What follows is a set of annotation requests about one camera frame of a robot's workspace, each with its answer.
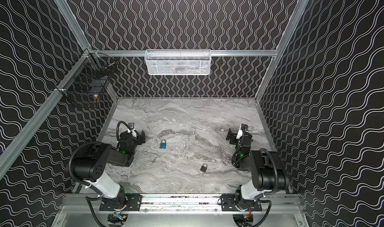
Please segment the black padlock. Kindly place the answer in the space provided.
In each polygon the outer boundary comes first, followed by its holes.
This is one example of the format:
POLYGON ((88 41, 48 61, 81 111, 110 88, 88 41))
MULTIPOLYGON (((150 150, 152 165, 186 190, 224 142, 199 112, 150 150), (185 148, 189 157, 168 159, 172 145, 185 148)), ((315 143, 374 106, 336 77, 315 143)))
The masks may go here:
POLYGON ((208 164, 204 163, 204 164, 201 166, 200 171, 201 171, 202 173, 205 173, 205 172, 207 171, 207 168, 208 168, 208 164))

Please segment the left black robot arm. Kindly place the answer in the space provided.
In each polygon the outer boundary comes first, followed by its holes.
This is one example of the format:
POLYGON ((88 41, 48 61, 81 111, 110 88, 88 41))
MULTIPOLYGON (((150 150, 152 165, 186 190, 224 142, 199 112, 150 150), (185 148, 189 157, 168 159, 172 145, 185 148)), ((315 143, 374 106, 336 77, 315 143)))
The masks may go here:
POLYGON ((102 142, 88 142, 79 146, 68 162, 69 177, 97 193, 90 201, 101 201, 100 211, 138 211, 142 196, 126 194, 122 185, 105 172, 107 164, 128 168, 134 161, 136 148, 146 142, 144 131, 136 130, 134 123, 120 121, 116 129, 117 146, 102 142))

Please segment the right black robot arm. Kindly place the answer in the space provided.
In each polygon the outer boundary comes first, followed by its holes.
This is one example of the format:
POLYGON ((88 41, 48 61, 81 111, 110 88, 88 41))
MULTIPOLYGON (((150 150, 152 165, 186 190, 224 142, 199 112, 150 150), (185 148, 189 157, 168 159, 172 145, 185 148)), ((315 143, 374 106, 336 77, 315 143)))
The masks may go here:
POLYGON ((241 125, 236 133, 229 129, 226 140, 235 146, 232 166, 238 171, 251 173, 251 180, 240 185, 234 194, 233 203, 239 211, 257 208, 260 198, 289 191, 289 177, 278 153, 264 148, 252 150, 253 136, 247 125, 241 125))

